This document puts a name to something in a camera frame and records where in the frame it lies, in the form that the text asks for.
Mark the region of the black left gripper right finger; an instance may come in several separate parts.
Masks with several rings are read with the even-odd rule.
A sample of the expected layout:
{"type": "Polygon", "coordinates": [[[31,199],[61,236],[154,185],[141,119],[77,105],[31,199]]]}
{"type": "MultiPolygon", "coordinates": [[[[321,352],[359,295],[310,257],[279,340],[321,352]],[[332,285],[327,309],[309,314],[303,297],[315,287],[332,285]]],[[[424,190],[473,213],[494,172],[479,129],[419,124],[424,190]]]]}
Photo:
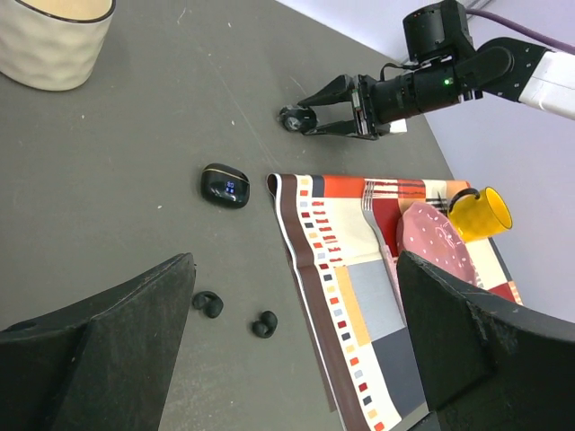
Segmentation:
{"type": "Polygon", "coordinates": [[[574,325],[405,251],[402,305],[428,405],[416,430],[572,430],[574,325]]]}

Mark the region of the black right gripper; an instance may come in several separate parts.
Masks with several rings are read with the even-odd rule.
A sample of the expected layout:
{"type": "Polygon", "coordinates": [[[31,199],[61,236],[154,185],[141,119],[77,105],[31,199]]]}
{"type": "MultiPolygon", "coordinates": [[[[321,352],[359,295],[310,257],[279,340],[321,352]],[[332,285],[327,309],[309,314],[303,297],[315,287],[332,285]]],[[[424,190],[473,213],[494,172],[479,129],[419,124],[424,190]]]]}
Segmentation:
{"type": "MultiPolygon", "coordinates": [[[[339,75],[296,105],[317,107],[350,102],[353,89],[353,77],[339,75]]],[[[357,137],[359,131],[368,137],[381,137],[392,132],[393,122],[455,105],[463,93],[451,66],[426,67],[380,81],[358,75],[357,90],[362,109],[358,129],[355,120],[340,120],[317,125],[305,135],[357,137]]]]}

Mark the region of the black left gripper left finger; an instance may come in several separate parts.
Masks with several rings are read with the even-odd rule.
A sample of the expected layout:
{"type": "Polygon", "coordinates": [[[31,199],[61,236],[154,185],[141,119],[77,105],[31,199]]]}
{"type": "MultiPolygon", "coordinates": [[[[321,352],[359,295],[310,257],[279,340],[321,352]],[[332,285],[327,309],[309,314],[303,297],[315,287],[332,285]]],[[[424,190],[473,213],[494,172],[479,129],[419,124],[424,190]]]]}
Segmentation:
{"type": "Polygon", "coordinates": [[[178,254],[1,332],[3,430],[156,430],[196,278],[178,254]]]}

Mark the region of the black marbled earbud case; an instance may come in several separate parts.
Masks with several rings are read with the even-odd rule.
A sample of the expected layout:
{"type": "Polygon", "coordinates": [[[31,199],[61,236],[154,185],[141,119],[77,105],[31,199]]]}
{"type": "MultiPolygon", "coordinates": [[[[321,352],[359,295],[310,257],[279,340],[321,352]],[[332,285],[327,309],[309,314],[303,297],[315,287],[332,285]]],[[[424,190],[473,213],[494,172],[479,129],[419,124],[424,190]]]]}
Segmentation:
{"type": "Polygon", "coordinates": [[[291,133],[305,134],[318,125],[315,112],[309,107],[299,105],[284,106],[278,114],[278,122],[291,133]]]}

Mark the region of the black ear-hook earbud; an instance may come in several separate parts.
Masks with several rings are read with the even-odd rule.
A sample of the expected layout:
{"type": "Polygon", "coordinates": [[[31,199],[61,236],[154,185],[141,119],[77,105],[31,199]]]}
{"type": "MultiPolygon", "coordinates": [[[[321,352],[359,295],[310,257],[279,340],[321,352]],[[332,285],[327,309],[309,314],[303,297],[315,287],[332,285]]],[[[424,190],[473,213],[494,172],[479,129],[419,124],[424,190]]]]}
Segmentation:
{"type": "Polygon", "coordinates": [[[202,291],[195,294],[191,304],[195,310],[203,311],[210,319],[217,318],[224,309],[223,300],[211,291],[202,291]]]}
{"type": "Polygon", "coordinates": [[[278,323],[278,317],[274,312],[265,311],[252,323],[252,333],[258,338],[269,339],[274,335],[278,323]]]}

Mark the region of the glossy black gold-trim charging case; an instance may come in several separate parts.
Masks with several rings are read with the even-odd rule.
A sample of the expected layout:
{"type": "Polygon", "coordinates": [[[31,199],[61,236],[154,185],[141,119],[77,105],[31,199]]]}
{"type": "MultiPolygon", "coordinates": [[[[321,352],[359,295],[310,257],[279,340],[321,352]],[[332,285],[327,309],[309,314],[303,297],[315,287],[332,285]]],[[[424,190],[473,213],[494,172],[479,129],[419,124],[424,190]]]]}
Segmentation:
{"type": "Polygon", "coordinates": [[[248,177],[236,168],[210,163],[202,170],[200,192],[209,202],[239,209],[249,201],[251,184],[248,177]]]}

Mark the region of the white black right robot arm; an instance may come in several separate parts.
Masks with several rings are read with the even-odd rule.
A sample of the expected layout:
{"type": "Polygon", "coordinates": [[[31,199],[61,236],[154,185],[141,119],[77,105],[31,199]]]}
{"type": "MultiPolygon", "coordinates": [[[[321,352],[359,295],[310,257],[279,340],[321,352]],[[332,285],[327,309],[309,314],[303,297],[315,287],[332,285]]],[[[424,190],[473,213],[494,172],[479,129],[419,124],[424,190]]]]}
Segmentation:
{"type": "Polygon", "coordinates": [[[279,122],[305,136],[377,140],[405,132],[408,118],[486,93],[572,119],[573,46],[481,11],[481,17],[529,39],[502,37],[475,48],[470,14],[457,1],[440,1],[406,15],[402,25],[410,62],[399,67],[401,75],[339,75],[321,91],[284,107],[279,122]]]}

